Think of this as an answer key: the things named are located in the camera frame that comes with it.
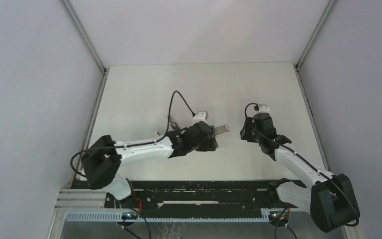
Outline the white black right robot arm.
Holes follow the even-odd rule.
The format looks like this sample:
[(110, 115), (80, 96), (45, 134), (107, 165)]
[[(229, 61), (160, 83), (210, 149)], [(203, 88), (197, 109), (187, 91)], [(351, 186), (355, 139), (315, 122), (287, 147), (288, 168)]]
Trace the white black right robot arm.
[(269, 113), (245, 117), (240, 137), (257, 143), (262, 153), (303, 183), (298, 186), (287, 178), (271, 183), (267, 194), (270, 205), (281, 207), (289, 203), (306, 211), (325, 233), (341, 226), (359, 225), (361, 213), (349, 177), (343, 173), (333, 174), (305, 158), (289, 138), (277, 134)]

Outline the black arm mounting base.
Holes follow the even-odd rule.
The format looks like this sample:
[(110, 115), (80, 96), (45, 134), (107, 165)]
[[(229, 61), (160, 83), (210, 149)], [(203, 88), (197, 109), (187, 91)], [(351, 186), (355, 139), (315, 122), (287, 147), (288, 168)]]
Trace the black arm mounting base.
[(287, 203), (274, 201), (268, 191), (272, 180), (244, 181), (138, 181), (134, 197), (122, 203), (146, 216), (257, 216), (281, 211)]

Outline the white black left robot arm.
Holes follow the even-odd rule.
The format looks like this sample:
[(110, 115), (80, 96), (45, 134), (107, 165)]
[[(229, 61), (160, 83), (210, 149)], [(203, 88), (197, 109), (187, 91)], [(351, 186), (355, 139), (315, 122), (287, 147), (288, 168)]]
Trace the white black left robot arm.
[(216, 151), (217, 147), (214, 126), (199, 121), (190, 127), (167, 131), (152, 141), (128, 143), (104, 135), (82, 153), (80, 160), (88, 187), (105, 190), (128, 208), (135, 203), (136, 195), (129, 179), (118, 172), (120, 167), (148, 159), (182, 157), (193, 151)]

